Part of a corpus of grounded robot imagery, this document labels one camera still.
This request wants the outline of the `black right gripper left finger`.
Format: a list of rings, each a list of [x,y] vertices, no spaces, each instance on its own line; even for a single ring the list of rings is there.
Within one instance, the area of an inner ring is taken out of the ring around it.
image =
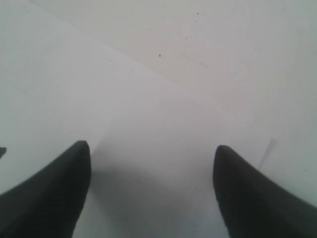
[[[39,172],[0,196],[2,238],[70,238],[91,182],[91,154],[77,141]]]

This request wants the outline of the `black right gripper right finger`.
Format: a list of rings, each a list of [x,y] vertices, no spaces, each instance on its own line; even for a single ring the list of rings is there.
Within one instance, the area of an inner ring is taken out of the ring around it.
[[[231,238],[315,238],[317,209],[226,145],[217,147],[213,186]]]

